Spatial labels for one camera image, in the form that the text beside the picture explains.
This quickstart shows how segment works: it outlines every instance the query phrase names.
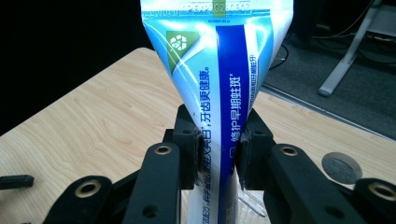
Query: toothpaste tube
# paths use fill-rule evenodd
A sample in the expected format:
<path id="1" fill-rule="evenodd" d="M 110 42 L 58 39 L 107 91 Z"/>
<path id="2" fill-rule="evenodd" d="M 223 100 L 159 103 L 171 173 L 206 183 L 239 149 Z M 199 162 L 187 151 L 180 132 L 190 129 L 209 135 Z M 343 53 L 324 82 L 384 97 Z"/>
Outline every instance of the toothpaste tube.
<path id="1" fill-rule="evenodd" d="M 204 138 L 188 223 L 235 223 L 233 156 L 292 0 L 141 0 L 150 41 Z"/>

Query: wooden table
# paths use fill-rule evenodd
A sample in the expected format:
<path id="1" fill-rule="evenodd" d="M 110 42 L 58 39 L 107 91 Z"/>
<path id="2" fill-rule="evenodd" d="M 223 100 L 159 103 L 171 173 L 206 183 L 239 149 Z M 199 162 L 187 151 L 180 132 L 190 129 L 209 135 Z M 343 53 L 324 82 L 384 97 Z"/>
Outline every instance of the wooden table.
<path id="1" fill-rule="evenodd" d="M 147 148 L 174 127 L 181 104 L 157 54 L 137 49 L 5 133 L 0 175 L 32 175 L 35 183 L 0 190 L 0 223 L 41 223 L 77 179 L 116 182 L 136 171 Z M 278 143 L 302 148 L 319 167 L 325 154 L 344 152 L 363 177 L 396 183 L 395 142 L 262 92 L 254 107 Z"/>

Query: desk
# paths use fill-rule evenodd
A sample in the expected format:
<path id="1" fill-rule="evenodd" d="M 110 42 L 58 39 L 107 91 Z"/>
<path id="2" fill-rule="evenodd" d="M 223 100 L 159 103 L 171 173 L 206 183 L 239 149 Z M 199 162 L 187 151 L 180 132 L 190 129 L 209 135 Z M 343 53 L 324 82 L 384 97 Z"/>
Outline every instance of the desk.
<path id="1" fill-rule="evenodd" d="M 182 102 L 157 54 L 137 49 L 0 137 L 0 175 L 32 175 L 29 189 L 0 190 L 0 223 L 41 223 L 75 180 L 113 182 L 139 169 L 148 147 L 174 127 Z M 278 143 L 320 166 L 345 152 L 363 177 L 396 183 L 396 143 L 260 92 L 254 108 Z"/>

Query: blue stripe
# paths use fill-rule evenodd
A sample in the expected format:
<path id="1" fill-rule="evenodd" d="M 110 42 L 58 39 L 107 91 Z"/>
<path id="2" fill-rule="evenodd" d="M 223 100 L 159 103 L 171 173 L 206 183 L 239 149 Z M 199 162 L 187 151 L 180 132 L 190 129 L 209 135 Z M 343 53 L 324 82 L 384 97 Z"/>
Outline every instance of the blue stripe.
<path id="1" fill-rule="evenodd" d="M 232 114 L 230 77 L 240 77 L 241 105 L 238 124 L 240 133 L 244 130 L 248 115 L 249 72 L 248 52 L 243 25 L 218 26 L 218 58 L 221 110 L 221 164 L 219 186 L 219 223 L 225 223 L 227 204 L 231 204 L 234 196 L 230 196 L 233 159 L 230 149 L 236 147 L 238 141 L 232 141 Z"/>

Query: green logo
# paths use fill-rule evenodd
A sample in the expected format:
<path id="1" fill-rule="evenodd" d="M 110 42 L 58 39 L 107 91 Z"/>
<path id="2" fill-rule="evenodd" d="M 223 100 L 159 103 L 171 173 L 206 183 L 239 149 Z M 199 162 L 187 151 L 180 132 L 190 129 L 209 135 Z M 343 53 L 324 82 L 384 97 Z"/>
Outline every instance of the green logo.
<path id="1" fill-rule="evenodd" d="M 174 73 L 177 63 L 191 46 L 199 39 L 198 32 L 168 31 L 166 32 L 168 62 L 171 73 Z"/>

